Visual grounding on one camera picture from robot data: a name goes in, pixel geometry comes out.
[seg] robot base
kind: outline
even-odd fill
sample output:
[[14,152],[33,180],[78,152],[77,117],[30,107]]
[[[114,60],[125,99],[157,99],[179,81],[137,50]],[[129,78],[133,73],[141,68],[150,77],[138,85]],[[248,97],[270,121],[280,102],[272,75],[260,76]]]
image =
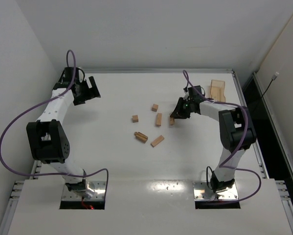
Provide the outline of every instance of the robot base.
[[232,188],[213,192],[207,187],[206,181],[194,181],[194,201],[196,209],[240,209],[238,191],[235,183]]
[[[84,204],[87,206],[92,206],[95,210],[104,210],[105,208],[105,188],[106,181],[89,181],[91,187],[94,188],[95,193],[92,198],[84,199]],[[59,209],[70,209],[70,210],[83,210],[86,209],[81,204],[81,196],[69,191],[66,186],[64,186],[62,201],[60,203]]]

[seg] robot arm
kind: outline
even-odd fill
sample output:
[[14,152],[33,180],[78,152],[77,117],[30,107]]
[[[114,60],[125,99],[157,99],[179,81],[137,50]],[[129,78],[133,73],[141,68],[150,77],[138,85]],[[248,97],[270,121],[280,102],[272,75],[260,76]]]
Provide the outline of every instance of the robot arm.
[[[200,86],[195,87],[201,94]],[[222,167],[222,163],[231,155],[240,142],[245,123],[239,108],[215,104],[202,99],[193,88],[189,88],[184,98],[180,97],[170,117],[175,119],[190,118],[191,113],[208,116],[219,122],[220,138],[223,151],[216,169],[212,172],[210,184],[214,192],[231,188],[234,184],[234,173],[238,163],[247,149],[256,141],[256,133],[247,108],[248,130],[238,152]]]
[[[59,81],[52,91],[52,98],[64,92],[72,79],[73,68],[65,68]],[[46,109],[36,122],[28,123],[26,130],[29,139],[32,157],[44,164],[48,164],[63,175],[69,191],[82,197],[90,197],[92,193],[89,184],[84,178],[69,176],[85,175],[85,171],[76,166],[72,157],[69,157],[70,145],[62,127],[68,107],[84,104],[86,100],[100,97],[95,80],[89,77],[91,87],[85,78],[79,79],[79,69],[76,70],[75,81],[71,89],[63,96],[48,103]]]

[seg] purple cable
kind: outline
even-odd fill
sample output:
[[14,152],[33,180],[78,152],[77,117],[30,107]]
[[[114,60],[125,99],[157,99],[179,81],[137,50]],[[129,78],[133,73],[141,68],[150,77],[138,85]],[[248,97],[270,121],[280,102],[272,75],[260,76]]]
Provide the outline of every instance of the purple cable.
[[73,53],[72,50],[68,50],[67,51],[67,54],[66,54],[66,63],[67,63],[67,67],[69,67],[69,63],[68,63],[68,56],[69,56],[69,53],[71,53],[72,57],[73,57],[73,73],[72,73],[72,80],[69,84],[69,86],[67,87],[67,89],[59,94],[58,96],[55,96],[53,97],[52,99],[48,99],[46,101],[43,101],[42,103],[39,103],[29,109],[27,109],[26,111],[22,112],[21,114],[19,114],[17,117],[15,117],[9,124],[8,126],[5,128],[5,130],[3,131],[2,135],[0,136],[0,162],[2,163],[2,165],[7,169],[9,170],[10,172],[16,174],[16,175],[21,175],[21,176],[27,176],[27,177],[37,177],[37,176],[45,176],[45,175],[69,175],[69,176],[72,176],[72,177],[76,177],[76,178],[87,178],[87,177],[90,177],[92,175],[96,175],[97,173],[105,170],[106,171],[106,174],[107,174],[107,177],[106,177],[106,190],[105,190],[105,195],[104,195],[104,200],[106,199],[106,192],[107,192],[107,185],[108,185],[108,178],[109,178],[109,172],[106,168],[103,168],[103,169],[100,169],[94,173],[91,173],[89,175],[73,175],[73,174],[66,174],[66,173],[43,173],[43,174],[27,174],[27,173],[22,173],[22,172],[18,172],[18,171],[15,171],[14,169],[10,168],[4,161],[3,157],[2,157],[2,154],[1,154],[1,146],[2,146],[2,142],[3,142],[3,138],[6,134],[6,132],[8,131],[8,129],[11,127],[12,124],[14,124],[15,121],[17,121],[19,118],[21,118],[23,115],[29,113],[31,110],[35,109],[35,108],[38,108],[40,107],[41,105],[44,105],[44,104],[47,104],[53,100],[56,100],[58,99],[59,97],[63,96],[64,94],[66,94],[70,88],[73,86],[74,84],[74,79],[75,79],[75,74],[76,74],[76,58],[75,58],[75,55]]
[[[210,99],[207,99],[205,96],[203,96],[194,86],[193,84],[190,82],[190,79],[189,79],[189,75],[187,73],[186,70],[183,70],[183,75],[185,77],[185,79],[187,80],[188,84],[190,84],[190,86],[196,91],[196,93],[205,101],[209,101],[211,103],[215,103],[215,104],[224,104],[224,105],[231,105],[231,106],[235,106],[235,107],[238,107],[241,109],[242,111],[242,115],[243,115],[243,118],[244,118],[244,122],[245,122],[245,127],[244,127],[244,131],[243,131],[243,134],[242,134],[242,138],[240,140],[240,142],[238,143],[237,147],[235,148],[235,150],[230,154],[229,157],[227,157],[227,159],[225,159],[221,164],[219,164],[219,168],[223,167],[223,168],[229,168],[229,169],[234,169],[233,167],[230,167],[230,166],[225,166],[225,164],[230,161],[230,159],[234,156],[234,154],[236,154],[237,151],[239,151],[239,149],[241,148],[242,144],[243,144],[243,141],[245,139],[245,136],[246,136],[246,133],[247,133],[247,130],[248,130],[248,115],[245,111],[245,109],[239,105],[239,104],[234,104],[234,103],[226,103],[226,102],[221,102],[221,101],[212,101]],[[251,198],[252,196],[254,196],[256,193],[258,193],[258,191],[260,190],[261,186],[262,186],[262,180],[260,178],[260,176],[253,170],[249,170],[249,169],[243,169],[243,168],[236,168],[236,170],[239,170],[239,171],[247,171],[247,172],[251,172],[253,174],[255,174],[259,180],[259,185],[258,185],[258,188],[257,190],[252,193],[251,195],[247,196],[247,197],[244,197],[244,198],[241,198],[241,199],[238,199],[238,200],[235,200],[235,201],[232,201],[232,202],[223,202],[223,204],[230,204],[230,203],[236,203],[236,202],[241,202],[241,201],[244,201],[246,199],[249,199]]]

